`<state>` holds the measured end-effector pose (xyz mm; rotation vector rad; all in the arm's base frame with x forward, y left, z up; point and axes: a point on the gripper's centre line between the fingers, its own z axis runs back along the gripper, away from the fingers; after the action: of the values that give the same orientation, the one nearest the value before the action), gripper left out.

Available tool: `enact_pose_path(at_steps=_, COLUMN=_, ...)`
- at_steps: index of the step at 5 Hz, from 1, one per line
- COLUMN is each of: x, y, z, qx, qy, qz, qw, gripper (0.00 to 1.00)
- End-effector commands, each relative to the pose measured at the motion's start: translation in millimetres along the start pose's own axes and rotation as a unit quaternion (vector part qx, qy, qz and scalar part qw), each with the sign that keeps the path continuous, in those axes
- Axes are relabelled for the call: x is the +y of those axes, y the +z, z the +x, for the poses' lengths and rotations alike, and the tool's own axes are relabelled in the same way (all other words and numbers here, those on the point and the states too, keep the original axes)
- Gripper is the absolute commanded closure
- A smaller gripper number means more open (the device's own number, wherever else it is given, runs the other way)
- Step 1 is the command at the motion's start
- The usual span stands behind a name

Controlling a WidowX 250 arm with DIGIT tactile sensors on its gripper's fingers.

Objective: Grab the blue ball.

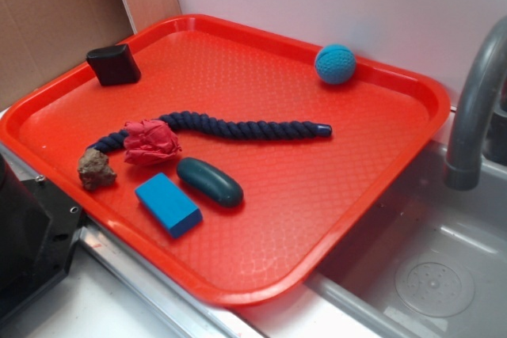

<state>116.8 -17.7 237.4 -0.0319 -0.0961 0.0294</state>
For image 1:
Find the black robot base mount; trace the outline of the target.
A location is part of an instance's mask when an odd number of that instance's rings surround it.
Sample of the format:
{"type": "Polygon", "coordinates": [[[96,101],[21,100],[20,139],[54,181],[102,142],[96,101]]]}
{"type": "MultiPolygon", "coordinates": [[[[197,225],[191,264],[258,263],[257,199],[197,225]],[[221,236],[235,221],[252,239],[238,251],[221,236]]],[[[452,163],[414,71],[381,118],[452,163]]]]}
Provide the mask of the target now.
{"type": "Polygon", "coordinates": [[[48,179],[20,180],[1,159],[1,324],[69,273],[85,215],[48,179]]]}

